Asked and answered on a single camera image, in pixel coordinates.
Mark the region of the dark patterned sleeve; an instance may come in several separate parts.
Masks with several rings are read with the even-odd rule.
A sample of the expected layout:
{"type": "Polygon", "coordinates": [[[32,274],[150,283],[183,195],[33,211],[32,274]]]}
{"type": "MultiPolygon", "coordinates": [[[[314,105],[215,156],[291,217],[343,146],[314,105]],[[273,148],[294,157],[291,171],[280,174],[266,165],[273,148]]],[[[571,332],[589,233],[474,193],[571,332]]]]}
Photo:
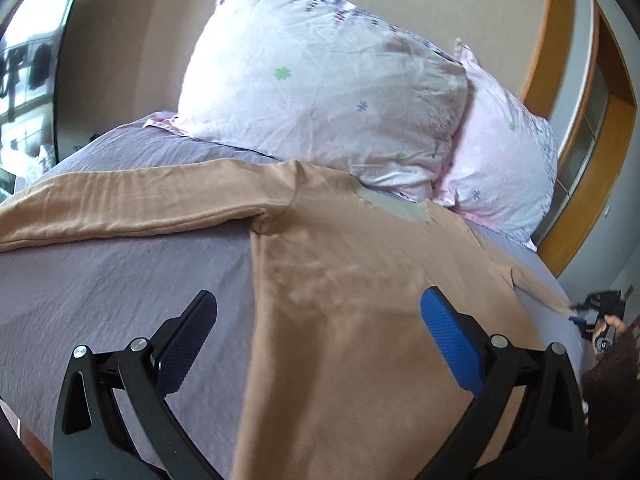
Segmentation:
{"type": "Polygon", "coordinates": [[[588,450],[596,463],[620,464],[639,449],[639,318],[582,375],[588,450]]]}

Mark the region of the pink floral pillow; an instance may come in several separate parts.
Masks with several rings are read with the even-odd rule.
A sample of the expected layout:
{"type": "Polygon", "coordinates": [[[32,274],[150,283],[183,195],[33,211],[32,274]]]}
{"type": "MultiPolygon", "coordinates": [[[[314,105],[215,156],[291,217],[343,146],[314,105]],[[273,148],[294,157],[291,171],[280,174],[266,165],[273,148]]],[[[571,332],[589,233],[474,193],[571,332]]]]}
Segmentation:
{"type": "Polygon", "coordinates": [[[556,137],[548,120],[503,88],[462,41],[454,58],[465,70],[469,96],[433,200],[532,248],[552,204],[556,137]]]}

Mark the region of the large white floral pillow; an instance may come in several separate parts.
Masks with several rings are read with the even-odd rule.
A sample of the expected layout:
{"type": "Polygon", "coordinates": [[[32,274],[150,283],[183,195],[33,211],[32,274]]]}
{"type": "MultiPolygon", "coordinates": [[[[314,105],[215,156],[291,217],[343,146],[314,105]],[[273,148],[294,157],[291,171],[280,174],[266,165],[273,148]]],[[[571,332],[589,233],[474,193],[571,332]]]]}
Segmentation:
{"type": "Polygon", "coordinates": [[[346,0],[216,0],[172,123],[420,202],[467,98],[459,62],[346,0]]]}

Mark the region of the wooden door frame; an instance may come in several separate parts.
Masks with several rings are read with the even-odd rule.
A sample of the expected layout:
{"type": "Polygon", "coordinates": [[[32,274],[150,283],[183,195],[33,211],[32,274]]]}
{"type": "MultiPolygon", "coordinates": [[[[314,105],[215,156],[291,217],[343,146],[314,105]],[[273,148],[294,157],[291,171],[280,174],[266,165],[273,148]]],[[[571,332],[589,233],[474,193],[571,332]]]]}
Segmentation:
{"type": "Polygon", "coordinates": [[[639,128],[637,0],[546,0],[521,100],[558,137],[554,203],[534,240],[554,276],[611,210],[639,128]]]}

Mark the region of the window with dark frame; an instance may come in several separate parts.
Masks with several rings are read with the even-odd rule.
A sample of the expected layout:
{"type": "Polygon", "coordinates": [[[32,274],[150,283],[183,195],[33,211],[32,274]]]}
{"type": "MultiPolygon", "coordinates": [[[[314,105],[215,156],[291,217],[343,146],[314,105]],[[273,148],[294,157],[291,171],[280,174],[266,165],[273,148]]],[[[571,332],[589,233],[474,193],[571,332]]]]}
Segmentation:
{"type": "Polygon", "coordinates": [[[75,0],[1,0],[1,198],[60,160],[56,83],[75,0]]]}

